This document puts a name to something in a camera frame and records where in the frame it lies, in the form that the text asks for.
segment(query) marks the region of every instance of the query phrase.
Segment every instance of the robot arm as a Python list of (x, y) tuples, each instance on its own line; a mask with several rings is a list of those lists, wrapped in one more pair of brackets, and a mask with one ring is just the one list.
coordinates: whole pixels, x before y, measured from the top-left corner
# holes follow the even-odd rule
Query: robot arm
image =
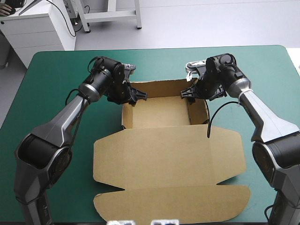
[(299, 128), (269, 109), (251, 90), (251, 82), (237, 67), (233, 55), (209, 57), (186, 65), (187, 79), (198, 74), (183, 98), (213, 100), (227, 94), (237, 98), (255, 125), (251, 141), (256, 163), (277, 196), (270, 225), (298, 225), (300, 221), (300, 132)]
[(15, 151), (17, 168), (15, 196), (27, 225), (52, 225), (46, 189), (51, 188), (72, 159), (71, 130), (84, 109), (103, 95), (117, 104), (135, 105), (147, 94), (131, 87), (129, 75), (135, 66), (96, 57), (90, 75), (79, 86), (79, 94), (50, 122), (40, 125), (25, 137)]

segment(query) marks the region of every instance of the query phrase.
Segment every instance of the silver arm segment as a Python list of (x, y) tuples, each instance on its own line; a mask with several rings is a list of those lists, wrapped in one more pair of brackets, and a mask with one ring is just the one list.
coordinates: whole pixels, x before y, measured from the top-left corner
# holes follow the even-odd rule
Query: silver arm segment
[(232, 83), (226, 92), (239, 99), (254, 123), (251, 141), (265, 143), (299, 131), (295, 124), (279, 118), (250, 88), (251, 82), (242, 78)]
[(88, 101), (81, 96), (76, 96), (51, 121), (35, 127), (31, 133), (58, 147), (70, 144), (71, 130), (78, 119), (82, 101), (86, 109), (89, 105)]

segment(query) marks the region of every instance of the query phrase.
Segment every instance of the person's hand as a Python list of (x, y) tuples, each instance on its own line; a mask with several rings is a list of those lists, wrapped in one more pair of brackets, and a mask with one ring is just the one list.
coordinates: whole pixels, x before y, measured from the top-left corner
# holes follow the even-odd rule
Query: person's hand
[(5, 3), (0, 3), (0, 15), (7, 16), (11, 11), (11, 7)]

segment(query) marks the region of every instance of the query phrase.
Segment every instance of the box flap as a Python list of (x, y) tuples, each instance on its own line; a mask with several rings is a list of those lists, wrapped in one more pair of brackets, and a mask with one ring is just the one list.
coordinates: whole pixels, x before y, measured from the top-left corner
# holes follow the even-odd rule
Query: box flap
[(94, 144), (94, 179), (124, 189), (215, 185), (246, 170), (237, 132), (207, 125), (125, 129)]
[(229, 220), (244, 210), (249, 197), (246, 186), (169, 187), (100, 194), (94, 205), (106, 221), (149, 225), (153, 219), (179, 219), (193, 224)]
[(146, 92), (148, 98), (180, 96), (181, 91), (191, 85), (186, 79), (131, 83), (132, 87)]

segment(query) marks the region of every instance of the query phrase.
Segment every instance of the black cable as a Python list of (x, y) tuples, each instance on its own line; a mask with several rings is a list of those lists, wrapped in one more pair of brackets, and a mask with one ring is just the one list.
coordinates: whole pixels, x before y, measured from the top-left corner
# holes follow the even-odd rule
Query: black cable
[(204, 102), (205, 102), (205, 104), (206, 104), (206, 108), (207, 108), (207, 114), (208, 114), (208, 124), (210, 123), (210, 109), (208, 108), (208, 104), (207, 104), (207, 101), (206, 101), (206, 99), (204, 99)]
[(207, 137), (209, 138), (210, 137), (210, 130), (211, 130), (211, 125), (212, 125), (212, 121), (213, 119), (215, 118), (216, 114), (219, 112), (220, 109), (222, 109), (225, 105), (228, 105), (228, 104), (231, 104), (231, 103), (236, 103), (236, 104), (239, 104), (238, 102), (236, 101), (230, 101), (230, 102), (226, 102), (225, 104), (221, 105), (216, 111), (215, 113), (213, 114), (210, 122), (208, 123), (208, 127), (207, 127)]
[(79, 118), (78, 118), (78, 121), (77, 121), (77, 124), (76, 124), (76, 127), (75, 127), (75, 131), (74, 131), (74, 134), (73, 134), (73, 137), (72, 137), (72, 141), (70, 143), (70, 146), (68, 148), (68, 151), (70, 151), (70, 149), (72, 148), (73, 144), (74, 144), (74, 140), (76, 138), (76, 134), (77, 134), (77, 131), (78, 131), (78, 128), (79, 128), (79, 125), (80, 125), (80, 122), (81, 122), (81, 118), (83, 116), (83, 111), (84, 111), (84, 101), (87, 100), (88, 103), (90, 104), (90, 99), (88, 96), (86, 96), (81, 90), (79, 89), (72, 89), (69, 94), (67, 95), (67, 98), (66, 98), (66, 101), (65, 101), (65, 105), (68, 104), (68, 99), (70, 98), (71, 94), (74, 92), (74, 91), (78, 91), (79, 96), (82, 97), (82, 104), (81, 104), (81, 108), (80, 108), (80, 112), (79, 112)]
[(66, 20), (65, 16), (63, 15), (62, 11), (60, 10), (60, 8), (58, 8), (57, 5), (55, 5), (54, 3), (50, 2), (49, 0), (46, 0), (46, 1), (49, 2), (50, 4), (54, 5), (54, 6), (59, 10), (60, 14), (62, 15), (62, 17), (63, 17), (64, 20), (65, 20), (65, 23), (66, 23), (66, 26), (67, 26), (67, 30), (69, 31), (70, 35), (73, 36), (73, 37), (76, 37), (76, 33), (75, 33), (75, 35), (73, 35), (73, 34), (71, 33), (71, 31), (70, 31), (70, 29), (69, 29), (69, 27), (68, 27), (67, 20)]
[[(90, 6), (85, 6), (84, 8), (89, 7), (88, 14), (90, 13)], [(83, 25), (81, 24), (81, 27), (78, 30), (75, 30), (75, 33), (80, 31), (83, 28)]]
[(270, 222), (270, 219), (269, 219), (269, 217), (268, 217), (268, 215), (267, 215), (267, 212), (268, 212), (268, 210), (269, 210), (270, 208), (273, 208), (273, 206), (274, 206), (274, 205), (270, 205), (270, 206), (268, 206), (268, 207), (264, 210), (264, 215), (265, 215), (265, 217), (267, 218), (268, 224), (269, 224), (269, 222)]

